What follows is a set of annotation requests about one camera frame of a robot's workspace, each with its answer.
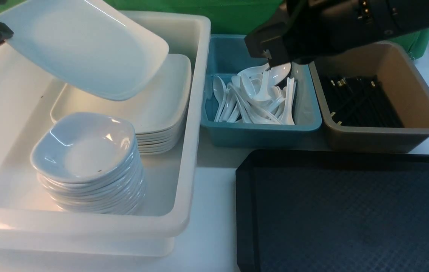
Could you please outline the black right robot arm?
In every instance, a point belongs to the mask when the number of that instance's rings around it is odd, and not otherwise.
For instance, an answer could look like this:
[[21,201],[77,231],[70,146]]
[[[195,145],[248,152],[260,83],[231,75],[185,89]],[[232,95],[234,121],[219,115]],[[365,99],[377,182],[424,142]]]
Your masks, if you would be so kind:
[[284,0],[244,38],[271,67],[309,64],[429,28],[429,0]]

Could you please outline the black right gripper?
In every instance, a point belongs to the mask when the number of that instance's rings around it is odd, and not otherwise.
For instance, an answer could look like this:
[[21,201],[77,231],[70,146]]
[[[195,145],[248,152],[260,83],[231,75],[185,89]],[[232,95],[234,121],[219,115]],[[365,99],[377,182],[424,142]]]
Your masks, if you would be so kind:
[[313,62],[317,39],[310,31],[312,14],[307,0],[281,1],[265,22],[245,36],[249,55],[265,58],[271,67]]

